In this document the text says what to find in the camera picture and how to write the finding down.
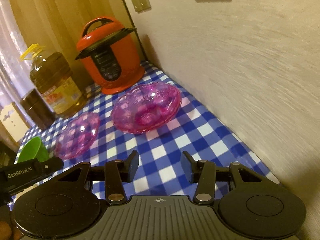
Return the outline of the person's left hand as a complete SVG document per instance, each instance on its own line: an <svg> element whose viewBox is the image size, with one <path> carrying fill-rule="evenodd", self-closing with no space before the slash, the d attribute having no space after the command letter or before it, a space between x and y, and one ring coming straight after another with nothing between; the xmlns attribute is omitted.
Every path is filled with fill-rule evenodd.
<svg viewBox="0 0 320 240"><path fill-rule="evenodd" d="M19 240L22 236L18 228L10 226L7 222L0 221L0 240Z"/></svg>

